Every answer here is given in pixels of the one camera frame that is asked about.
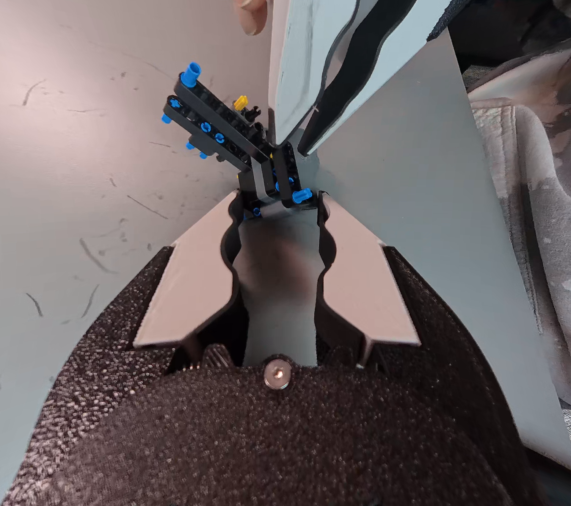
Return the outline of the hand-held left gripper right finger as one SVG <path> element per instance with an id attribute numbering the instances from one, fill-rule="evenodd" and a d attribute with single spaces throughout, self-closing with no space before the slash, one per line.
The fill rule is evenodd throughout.
<path id="1" fill-rule="evenodd" d="M 420 347 L 421 338 L 390 267 L 384 242 L 325 191 L 318 198 L 315 329 L 329 349 L 367 364 L 377 345 Z"/>

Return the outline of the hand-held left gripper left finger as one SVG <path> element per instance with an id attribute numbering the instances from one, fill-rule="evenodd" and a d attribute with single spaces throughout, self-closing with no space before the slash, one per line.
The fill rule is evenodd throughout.
<path id="1" fill-rule="evenodd" d="M 134 336 L 134 348 L 221 343 L 245 350 L 249 317 L 233 263 L 244 207 L 238 190 L 191 226 L 173 250 Z"/>

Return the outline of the black building block assembly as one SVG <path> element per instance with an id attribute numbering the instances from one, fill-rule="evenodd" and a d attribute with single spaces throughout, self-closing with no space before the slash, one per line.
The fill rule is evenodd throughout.
<path id="1" fill-rule="evenodd" d="M 239 195 L 246 218 L 264 217 L 273 205 L 290 211 L 312 210 L 316 192 L 302 182 L 294 147 L 275 147 L 258 121 L 258 106 L 247 107 L 239 96 L 228 106 L 199 81 L 202 69 L 191 62 L 178 76 L 161 120 L 175 122 L 189 133 L 187 148 L 215 157 L 238 170 Z"/>

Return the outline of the grey plush cloth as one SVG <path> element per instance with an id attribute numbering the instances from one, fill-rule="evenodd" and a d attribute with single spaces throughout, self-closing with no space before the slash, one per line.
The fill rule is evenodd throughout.
<path id="1" fill-rule="evenodd" d="M 467 88 L 570 430 L 570 40 Z"/>

